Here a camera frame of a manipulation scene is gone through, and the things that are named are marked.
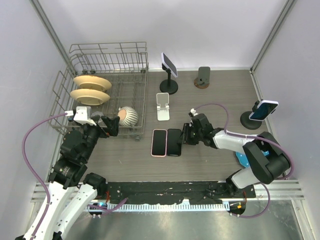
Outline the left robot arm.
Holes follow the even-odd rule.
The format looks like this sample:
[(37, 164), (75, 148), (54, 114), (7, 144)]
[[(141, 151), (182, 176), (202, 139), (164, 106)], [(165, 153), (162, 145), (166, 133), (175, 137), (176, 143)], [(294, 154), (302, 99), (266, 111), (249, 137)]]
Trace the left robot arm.
[(26, 140), (23, 140), (24, 161), (43, 186), (46, 196), (33, 223), (24, 235), (18, 236), (19, 240), (64, 240), (87, 205), (106, 195), (106, 179), (96, 173), (86, 174), (86, 164), (98, 139), (118, 135), (120, 117), (97, 115), (91, 119), (87, 114), (80, 116), (75, 110), (62, 115), (82, 130), (72, 129), (64, 135), (60, 158), (51, 169), (49, 184), (44, 183), (28, 161)]

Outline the pink case phone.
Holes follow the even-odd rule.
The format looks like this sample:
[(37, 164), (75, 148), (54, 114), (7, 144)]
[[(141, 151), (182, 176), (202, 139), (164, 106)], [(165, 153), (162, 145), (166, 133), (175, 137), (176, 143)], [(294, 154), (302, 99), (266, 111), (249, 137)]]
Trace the pink case phone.
[(167, 155), (167, 130), (154, 129), (151, 141), (151, 156), (165, 157)]

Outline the grey phone stand wooden base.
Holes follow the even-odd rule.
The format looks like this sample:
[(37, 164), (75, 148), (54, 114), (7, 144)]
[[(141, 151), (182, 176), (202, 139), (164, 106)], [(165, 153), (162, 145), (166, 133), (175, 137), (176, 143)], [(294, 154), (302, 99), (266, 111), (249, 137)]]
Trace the grey phone stand wooden base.
[(200, 66), (194, 85), (199, 89), (206, 89), (210, 85), (210, 74), (211, 68), (209, 66)]

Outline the black phone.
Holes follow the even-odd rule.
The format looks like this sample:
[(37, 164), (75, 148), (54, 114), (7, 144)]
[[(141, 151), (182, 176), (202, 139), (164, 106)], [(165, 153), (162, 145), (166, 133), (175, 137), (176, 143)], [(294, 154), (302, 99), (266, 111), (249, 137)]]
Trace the black phone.
[(182, 145), (178, 143), (181, 134), (182, 131), (180, 129), (171, 128), (167, 130), (167, 156), (179, 157), (181, 155)]

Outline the white folding phone stand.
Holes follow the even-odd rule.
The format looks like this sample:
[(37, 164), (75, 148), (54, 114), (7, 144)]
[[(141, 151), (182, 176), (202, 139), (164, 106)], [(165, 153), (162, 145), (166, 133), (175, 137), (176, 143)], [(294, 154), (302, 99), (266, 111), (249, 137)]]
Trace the white folding phone stand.
[(157, 120), (169, 121), (170, 120), (170, 95), (167, 92), (161, 92), (156, 94), (156, 108), (157, 108)]

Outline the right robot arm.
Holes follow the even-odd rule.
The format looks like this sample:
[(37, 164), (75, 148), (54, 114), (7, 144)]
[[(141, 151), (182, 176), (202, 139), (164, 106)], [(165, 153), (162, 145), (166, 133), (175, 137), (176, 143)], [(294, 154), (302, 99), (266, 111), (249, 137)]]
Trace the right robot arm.
[(213, 128), (211, 124), (185, 123), (177, 143), (195, 146), (199, 142), (207, 147), (239, 152), (246, 156), (249, 166), (226, 179), (226, 193), (233, 198), (242, 194), (248, 186), (261, 183), (268, 185), (275, 179), (284, 179), (281, 175), (287, 170), (289, 177), (294, 170), (292, 158), (274, 136), (266, 131), (259, 135), (247, 135)]

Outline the white phone blue screen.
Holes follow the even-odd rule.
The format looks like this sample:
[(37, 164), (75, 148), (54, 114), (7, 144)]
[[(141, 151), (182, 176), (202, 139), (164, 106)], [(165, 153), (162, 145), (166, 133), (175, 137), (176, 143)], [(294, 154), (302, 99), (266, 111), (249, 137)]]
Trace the white phone blue screen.
[(278, 101), (256, 101), (254, 106), (252, 107), (252, 112), (249, 115), (249, 119), (252, 121), (263, 121), (276, 110), (278, 105)]

